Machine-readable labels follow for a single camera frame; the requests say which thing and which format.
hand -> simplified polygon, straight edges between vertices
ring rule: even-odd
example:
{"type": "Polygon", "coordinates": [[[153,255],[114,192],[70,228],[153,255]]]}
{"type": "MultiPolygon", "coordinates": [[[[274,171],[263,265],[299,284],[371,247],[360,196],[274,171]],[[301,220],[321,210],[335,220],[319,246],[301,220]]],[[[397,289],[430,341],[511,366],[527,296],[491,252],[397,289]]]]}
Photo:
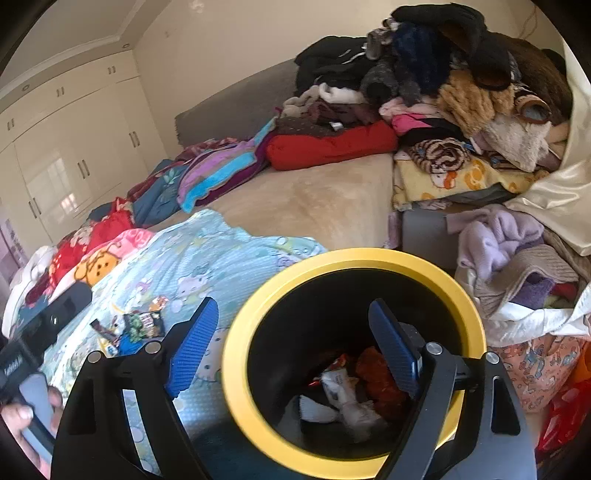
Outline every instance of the hand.
{"type": "MultiPolygon", "coordinates": [[[[48,396],[49,403],[54,408],[54,414],[51,418],[51,430],[53,433],[57,433],[61,414],[63,413],[63,402],[59,390],[54,387],[48,388],[48,396]]],[[[21,446],[22,451],[25,452],[25,455],[29,457],[45,478],[49,478],[51,465],[40,458],[39,454],[22,436],[22,431],[31,424],[31,420],[33,419],[33,409],[29,406],[19,405],[17,403],[11,403],[10,405],[5,405],[0,408],[2,419],[17,443],[21,446]]]]}

wall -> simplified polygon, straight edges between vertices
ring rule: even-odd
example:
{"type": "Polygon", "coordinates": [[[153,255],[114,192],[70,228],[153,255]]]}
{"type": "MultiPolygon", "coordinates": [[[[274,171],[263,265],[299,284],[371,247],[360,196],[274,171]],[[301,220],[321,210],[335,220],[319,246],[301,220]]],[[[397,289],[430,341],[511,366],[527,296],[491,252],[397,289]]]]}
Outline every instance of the wall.
{"type": "MultiPolygon", "coordinates": [[[[154,121],[169,156],[181,150],[174,117],[326,35],[364,36],[402,4],[421,0],[172,0],[134,49],[154,121]]],[[[466,0],[493,31],[517,36],[529,0],[466,0]]],[[[548,27],[538,18],[538,30],[548,27]]],[[[544,46],[559,45],[556,33],[544,46]]]]}

red fabric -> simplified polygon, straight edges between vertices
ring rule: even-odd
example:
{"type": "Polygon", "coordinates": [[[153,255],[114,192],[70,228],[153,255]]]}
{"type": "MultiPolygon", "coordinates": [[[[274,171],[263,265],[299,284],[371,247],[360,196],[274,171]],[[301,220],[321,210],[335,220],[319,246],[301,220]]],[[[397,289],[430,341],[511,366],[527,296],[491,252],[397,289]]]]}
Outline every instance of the red fabric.
{"type": "Polygon", "coordinates": [[[88,220],[74,234],[68,234],[59,243],[56,256],[53,257],[49,266],[49,285],[52,290],[87,252],[133,227],[131,203],[125,199],[116,198],[111,206],[111,212],[100,222],[88,220]]]}
{"type": "Polygon", "coordinates": [[[550,294],[564,297],[568,301],[575,301],[577,298],[577,287],[574,283],[557,283],[550,291],[550,294]]]}
{"type": "Polygon", "coordinates": [[[267,146],[267,158],[276,170],[296,170],[393,152],[397,148],[394,130],[379,121],[367,127],[351,128],[338,137],[277,135],[267,146]]]}
{"type": "Polygon", "coordinates": [[[355,366],[355,373],[365,380],[365,391],[374,400],[375,411],[386,420],[396,421],[404,416],[408,395],[396,386],[384,356],[374,346],[366,348],[355,366]]]}

pink patterned fabric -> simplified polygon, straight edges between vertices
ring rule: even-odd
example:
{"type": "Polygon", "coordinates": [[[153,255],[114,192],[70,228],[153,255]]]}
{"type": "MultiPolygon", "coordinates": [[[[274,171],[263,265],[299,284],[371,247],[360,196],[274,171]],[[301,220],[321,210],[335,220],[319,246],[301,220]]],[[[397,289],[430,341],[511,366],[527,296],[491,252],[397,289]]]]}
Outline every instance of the pink patterned fabric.
{"type": "Polygon", "coordinates": [[[582,340],[547,334],[529,342],[492,348],[501,357],[526,413],[541,411],[577,364],[582,340]]]}

white cabinet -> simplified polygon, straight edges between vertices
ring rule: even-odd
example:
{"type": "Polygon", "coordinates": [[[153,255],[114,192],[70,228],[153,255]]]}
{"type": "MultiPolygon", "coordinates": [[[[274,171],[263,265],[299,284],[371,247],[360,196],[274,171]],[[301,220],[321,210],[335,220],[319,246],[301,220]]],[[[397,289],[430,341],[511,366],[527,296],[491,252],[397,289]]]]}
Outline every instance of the white cabinet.
{"type": "Polygon", "coordinates": [[[144,159],[148,171],[168,158],[152,118],[148,101],[139,78],[114,85],[119,105],[129,125],[129,139],[144,159]]]}
{"type": "Polygon", "coordinates": [[[110,86],[66,105],[14,142],[22,178],[53,243],[83,223],[95,200],[109,192],[109,200],[125,196],[146,178],[128,131],[110,86]]]}
{"type": "Polygon", "coordinates": [[[0,196],[28,254],[125,197],[166,158],[131,52],[73,69],[16,101],[0,113],[0,150],[0,196]]]}
{"type": "Polygon", "coordinates": [[[14,145],[0,153],[0,197],[22,247],[31,255],[42,245],[50,245],[51,239],[43,228],[38,210],[22,179],[14,145]]]}

